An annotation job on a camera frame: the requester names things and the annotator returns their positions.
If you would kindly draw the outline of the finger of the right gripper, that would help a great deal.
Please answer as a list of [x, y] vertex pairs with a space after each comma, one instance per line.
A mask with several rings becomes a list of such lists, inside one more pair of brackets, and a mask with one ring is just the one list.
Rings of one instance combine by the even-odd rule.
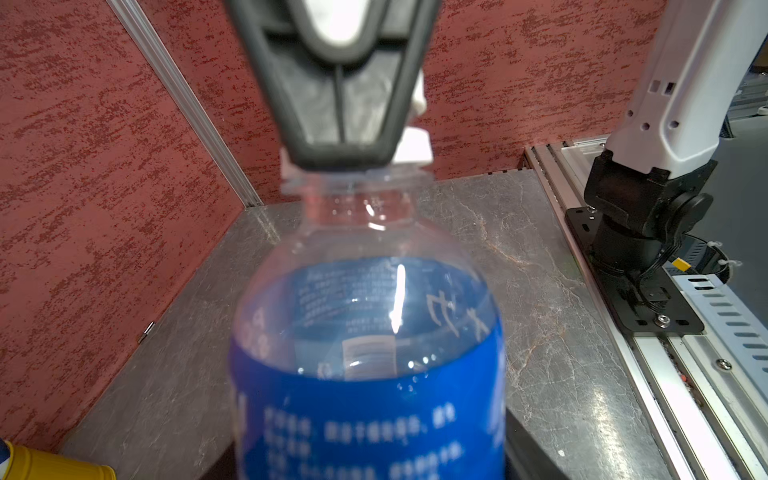
[[228, 1], [283, 147], [304, 171], [392, 164], [438, 1]]

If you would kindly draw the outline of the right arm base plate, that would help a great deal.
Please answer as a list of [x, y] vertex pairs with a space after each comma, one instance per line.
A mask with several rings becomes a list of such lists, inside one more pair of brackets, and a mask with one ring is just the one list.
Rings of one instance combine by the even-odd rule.
[[600, 212], [588, 207], [570, 208], [565, 220], [622, 333], [682, 337], [704, 332], [702, 320], [664, 269], [635, 282], [628, 274], [598, 263], [594, 242], [602, 220]]

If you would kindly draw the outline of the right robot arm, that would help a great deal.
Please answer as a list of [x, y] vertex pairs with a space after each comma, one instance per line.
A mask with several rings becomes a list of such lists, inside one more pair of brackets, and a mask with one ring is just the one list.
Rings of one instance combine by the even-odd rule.
[[[426, 166], [422, 65], [436, 1], [230, 1], [292, 172]], [[722, 123], [767, 34], [763, 1], [671, 1], [620, 127], [584, 191], [601, 213], [605, 270], [645, 274], [680, 247], [711, 204]]]

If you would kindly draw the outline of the clear bottle blue label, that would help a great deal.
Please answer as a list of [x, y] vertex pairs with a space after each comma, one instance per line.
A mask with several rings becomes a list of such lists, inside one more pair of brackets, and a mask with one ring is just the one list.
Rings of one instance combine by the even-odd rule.
[[242, 479], [501, 479], [493, 295], [421, 217], [414, 166], [286, 175], [298, 229], [244, 292], [229, 351]]

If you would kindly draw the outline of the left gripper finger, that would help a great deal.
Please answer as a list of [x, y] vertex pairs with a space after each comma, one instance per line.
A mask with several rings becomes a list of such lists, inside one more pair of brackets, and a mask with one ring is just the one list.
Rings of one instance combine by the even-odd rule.
[[505, 416], [505, 479], [568, 480], [507, 408]]

